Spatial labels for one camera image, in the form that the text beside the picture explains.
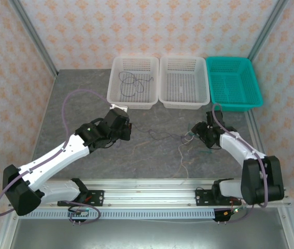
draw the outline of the wire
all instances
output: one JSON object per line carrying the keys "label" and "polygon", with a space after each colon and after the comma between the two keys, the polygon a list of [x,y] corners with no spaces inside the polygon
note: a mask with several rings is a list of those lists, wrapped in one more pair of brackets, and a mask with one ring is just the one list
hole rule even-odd
{"label": "wire", "polygon": [[240,222],[243,219],[246,219],[247,217],[249,217],[251,215],[253,209],[254,209],[254,205],[252,205],[251,208],[248,209],[248,211],[246,212],[246,214],[244,216],[242,216],[242,217],[240,217],[238,219],[235,219],[235,220],[229,220],[228,222],[226,222],[226,224],[227,223],[236,223],[236,222]]}
{"label": "wire", "polygon": [[103,147],[103,149],[109,149],[110,147],[112,147],[115,144],[115,142],[112,142],[111,145],[107,146],[107,147]]}
{"label": "wire", "polygon": [[[99,220],[101,218],[101,215],[102,215],[101,211],[98,208],[96,208],[96,207],[94,207],[92,205],[88,205],[88,204],[84,204],[84,203],[78,203],[78,202],[74,202],[74,201],[64,201],[64,202],[66,202],[68,204],[73,204],[73,205],[79,206],[79,208],[82,207],[82,206],[86,206],[88,208],[94,209],[98,213],[98,216],[95,219],[87,220],[85,222],[79,222],[79,225],[90,224],[90,223],[93,223],[93,222],[95,222],[95,221],[97,221],[97,220]],[[75,220],[73,220],[72,217],[79,210],[79,208],[75,212],[72,212],[69,215],[69,221],[71,223],[73,223],[73,225],[75,224]]]}
{"label": "wire", "polygon": [[180,153],[180,155],[181,155],[180,166],[179,166],[178,171],[177,171],[177,172],[176,172],[171,178],[173,178],[174,176],[176,176],[176,174],[178,174],[178,172],[180,171],[181,166],[184,167],[184,169],[186,170],[186,173],[187,173],[187,177],[186,177],[186,179],[185,179],[182,183],[180,183],[180,185],[183,184],[185,181],[187,181],[187,179],[188,179],[188,177],[189,177],[188,170],[187,170],[186,166],[183,164],[183,159],[184,159],[184,157],[183,157],[183,153],[181,153],[180,147],[183,146],[183,145],[187,145],[187,144],[190,143],[193,139],[194,139],[194,136],[192,136],[192,138],[191,138],[190,140],[186,140],[187,142],[185,142],[185,143],[183,143],[183,144],[180,144],[180,145],[178,146],[178,150],[179,150],[179,153]]}
{"label": "wire", "polygon": [[[125,79],[121,79],[120,77],[120,74],[123,74],[123,73],[126,73],[126,74],[130,74],[131,76],[129,77],[126,77]],[[130,73],[130,72],[125,72],[125,71],[122,71],[118,74],[118,77],[119,77],[119,80],[121,81],[121,84],[120,84],[120,93],[125,96],[125,97],[133,97],[135,96],[137,93],[142,93],[145,91],[145,88],[143,86],[143,84],[141,83],[141,81],[144,81],[144,82],[148,82],[150,83],[150,81],[152,80],[153,81],[153,77],[151,77],[150,79],[139,79],[139,78],[136,78],[134,74]],[[122,86],[123,85],[133,85],[134,86],[134,93],[132,95],[125,95],[123,92],[122,92]],[[142,91],[138,91],[138,85],[140,85],[142,87]]]}
{"label": "wire", "polygon": [[[89,201],[91,198],[92,198],[92,196],[88,196],[88,197],[83,201],[83,203],[86,204],[87,201]],[[67,210],[68,210],[69,212],[74,212],[75,210],[72,210],[72,209],[73,209],[73,208],[76,208],[77,206],[79,207],[79,205],[73,205],[73,206],[70,206]]]}
{"label": "wire", "polygon": [[143,222],[162,222],[162,223],[178,223],[178,224],[198,224],[209,222],[210,220],[204,220],[202,222],[171,222],[169,220],[155,220],[155,219],[127,219],[127,220],[140,220]]}
{"label": "wire", "polygon": [[211,147],[207,147],[208,149],[221,149],[221,147],[220,148],[211,148]]}
{"label": "wire", "polygon": [[[103,100],[106,104],[110,105],[111,104],[101,95],[99,95],[97,92],[93,91],[93,90],[89,90],[89,89],[77,89],[77,90],[74,90],[73,92],[69,93],[66,98],[64,99],[64,102],[63,102],[63,105],[62,105],[62,120],[63,120],[63,124],[64,124],[64,127],[65,127],[65,131],[66,131],[66,140],[63,144],[63,147],[58,150],[53,156],[49,157],[47,160],[37,164],[36,166],[33,166],[31,167],[28,171],[25,171],[21,174],[19,174],[16,178],[14,178],[9,184],[7,184],[7,186],[3,189],[3,191],[0,193],[0,200],[1,198],[3,197],[3,195],[8,191],[8,189],[10,187],[12,187],[12,185],[14,183],[16,183],[18,180],[20,180],[22,177],[24,177],[25,175],[27,175],[28,173],[36,170],[37,168],[41,167],[42,165],[46,164],[47,162],[50,162],[52,159],[56,158],[62,151],[64,151],[64,149],[66,148],[67,144],[68,144],[68,141],[69,141],[69,129],[68,129],[68,125],[66,123],[66,120],[65,120],[65,106],[66,106],[66,103],[67,103],[67,100],[75,93],[77,92],[89,92],[89,93],[92,93],[96,96],[98,96],[101,100]],[[12,211],[14,211],[14,209],[9,209],[3,213],[0,213],[0,216],[4,216],[8,213],[11,213]]]}
{"label": "wire", "polygon": [[[139,132],[143,132],[143,133],[148,133],[149,134],[149,136],[152,138],[152,139],[154,139],[154,140],[156,140],[156,141],[160,141],[160,140],[163,140],[163,139],[168,139],[169,137],[172,137],[172,138],[174,138],[174,139],[184,139],[185,137],[186,137],[186,135],[187,135],[187,133],[186,133],[186,135],[184,135],[184,136],[180,136],[180,135],[177,135],[177,134],[171,134],[171,133],[168,133],[168,132],[166,132],[166,131],[161,131],[161,132],[158,132],[158,131],[154,131],[154,130],[152,130],[152,129],[149,129],[149,130],[147,130],[147,131],[143,131],[143,130],[141,130],[140,128],[138,128],[137,126],[136,126],[136,124],[132,124]],[[154,137],[151,133],[156,133],[156,134],[167,134],[168,136],[165,136],[165,137],[162,137],[161,139],[158,139],[158,138],[156,138],[156,137]]]}
{"label": "wire", "polygon": [[231,212],[233,211],[233,204],[234,204],[235,199],[231,198]]}
{"label": "wire", "polygon": [[227,134],[229,134],[231,137],[233,137],[234,139],[236,139],[240,143],[242,143],[257,158],[258,162],[260,163],[260,167],[261,167],[261,171],[262,171],[262,175],[263,175],[263,184],[264,184],[264,204],[263,205],[258,204],[258,205],[260,207],[265,208],[268,205],[268,182],[267,182],[267,175],[265,173],[265,168],[264,168],[264,165],[262,163],[262,160],[261,160],[260,156],[256,153],[256,151],[254,149],[252,149],[251,146],[246,141],[242,140],[240,137],[235,136],[234,134],[232,134],[231,132],[229,132],[224,126],[222,126],[222,124],[216,118],[216,114],[215,114],[215,107],[216,106],[219,106],[219,108],[221,110],[221,105],[220,104],[215,103],[213,105],[212,113],[213,113],[213,117],[214,117],[215,122]]}

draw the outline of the patterned wallpaper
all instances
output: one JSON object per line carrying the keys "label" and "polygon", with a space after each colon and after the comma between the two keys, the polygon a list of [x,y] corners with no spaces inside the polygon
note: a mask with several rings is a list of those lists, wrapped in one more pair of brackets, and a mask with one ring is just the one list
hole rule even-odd
{"label": "patterned wallpaper", "polygon": [[277,0],[22,0],[57,69],[115,56],[248,56]]}
{"label": "patterned wallpaper", "polygon": [[294,198],[294,1],[262,47],[254,67],[264,98],[255,109],[268,154],[279,157]]}
{"label": "patterned wallpaper", "polygon": [[8,0],[0,0],[0,189],[3,169],[31,158],[52,81]]}

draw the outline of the gray table surface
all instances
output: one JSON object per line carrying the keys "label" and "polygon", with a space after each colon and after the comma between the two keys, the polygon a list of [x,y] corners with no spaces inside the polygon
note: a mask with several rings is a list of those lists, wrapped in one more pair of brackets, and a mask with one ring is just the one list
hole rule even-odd
{"label": "gray table surface", "polygon": [[[44,155],[65,140],[61,107],[67,94],[75,89],[92,89],[106,96],[110,70],[60,70],[37,141],[34,159]],[[168,109],[158,102],[150,110],[130,109],[130,120],[139,129],[166,131],[184,135],[198,120],[205,119],[211,104],[198,110]],[[81,124],[104,117],[108,106],[90,93],[77,93],[67,102],[65,113],[71,133]],[[235,127],[243,139],[251,143],[244,113],[225,112],[224,121]],[[154,134],[158,139],[166,134]],[[99,149],[70,164],[53,178],[67,179],[136,179],[186,178],[181,167],[179,138],[156,141],[148,133],[132,129],[130,141],[117,142],[109,149]],[[225,150],[209,150],[199,140],[181,146],[183,163],[189,178],[241,177],[241,167]]]}

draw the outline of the purple cable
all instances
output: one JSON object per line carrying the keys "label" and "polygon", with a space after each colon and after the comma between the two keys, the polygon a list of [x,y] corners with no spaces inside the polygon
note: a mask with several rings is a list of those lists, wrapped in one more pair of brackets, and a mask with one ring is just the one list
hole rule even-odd
{"label": "purple cable", "polygon": [[89,89],[76,89],[73,92],[70,92],[66,98],[64,99],[63,105],[62,105],[62,119],[63,119],[63,124],[66,130],[66,137],[68,137],[68,133],[69,133],[69,129],[68,129],[68,125],[67,122],[65,120],[65,105],[67,100],[75,93],[77,92],[90,92],[94,95],[96,95],[97,97],[99,97],[101,100],[103,100],[106,104],[108,104],[109,106],[111,106],[111,104],[106,100],[106,98],[104,98],[103,96],[99,95],[97,92],[93,91],[93,90],[89,90]]}
{"label": "purple cable", "polygon": [[[88,208],[92,208],[92,209],[96,210],[96,212],[98,212],[99,215],[97,216],[97,218],[95,218],[95,219],[91,219],[91,220],[88,220],[88,221],[85,221],[85,222],[83,222],[83,223],[79,222],[79,225],[90,224],[90,223],[93,223],[93,222],[95,222],[95,221],[97,221],[98,219],[101,218],[101,211],[100,211],[99,209],[95,208],[94,206],[91,206],[91,205],[88,205],[88,204],[84,204],[84,203],[78,203],[78,202],[74,202],[74,201],[64,201],[64,202],[66,202],[66,203],[68,203],[68,204],[77,205],[77,206],[80,206],[80,207],[82,207],[82,206],[86,206],[86,207],[88,207]],[[70,216],[69,216],[69,221],[70,221],[71,223],[73,223],[73,225],[75,224],[75,220],[73,220],[72,217],[73,217],[73,215],[79,210],[79,208],[78,208],[76,211],[72,212],[72,213],[70,214]]]}
{"label": "purple cable", "polygon": [[[49,157],[47,160],[37,164],[36,166],[33,166],[29,169],[29,171],[25,171],[23,172],[22,174],[18,175],[16,178],[14,178],[4,189],[3,191],[0,193],[0,200],[1,198],[3,197],[3,195],[7,192],[7,190],[12,187],[12,185],[14,183],[16,183],[19,179],[21,179],[22,177],[24,177],[25,175],[27,175],[28,173],[36,170],[37,168],[41,167],[42,165],[44,165],[45,163],[51,161],[52,159],[54,159],[55,157],[57,157],[67,146],[68,144],[68,140],[69,140],[69,129],[68,129],[68,126],[67,126],[67,123],[66,123],[66,120],[65,120],[65,106],[66,106],[66,102],[67,100],[74,94],[74,93],[77,93],[77,92],[90,92],[90,93],[93,93],[95,94],[96,96],[98,96],[100,99],[102,99],[106,104],[110,105],[110,103],[101,95],[99,95],[97,92],[94,92],[92,90],[89,90],[89,89],[77,89],[77,90],[74,90],[73,92],[70,92],[64,102],[63,102],[63,105],[62,105],[62,120],[63,120],[63,123],[64,123],[64,127],[65,127],[65,131],[66,131],[66,140],[63,144],[63,147],[58,150],[52,157]],[[10,209],[10,210],[7,210],[3,213],[0,213],[0,216],[4,216],[10,212],[14,211],[14,209]]]}
{"label": "purple cable", "polygon": [[265,208],[267,205],[268,205],[268,182],[267,182],[267,174],[265,173],[265,168],[264,168],[264,165],[263,165],[263,162],[260,158],[260,156],[250,147],[250,145],[242,140],[241,138],[236,138],[235,135],[233,135],[231,132],[229,132],[224,126],[221,125],[221,123],[217,120],[216,118],[216,115],[215,115],[215,107],[216,106],[219,106],[220,107],[220,110],[221,110],[221,105],[218,104],[218,103],[215,103],[213,105],[213,110],[212,110],[212,113],[213,113],[213,117],[214,117],[214,120],[215,122],[219,125],[219,127],[221,127],[221,129],[223,131],[225,131],[227,134],[229,134],[231,137],[233,137],[234,139],[238,140],[240,143],[242,143],[254,156],[256,156],[257,160],[259,161],[260,163],[260,167],[261,167],[261,171],[262,171],[262,175],[263,175],[263,184],[264,184],[264,204],[261,205],[261,204],[258,204],[261,208]]}

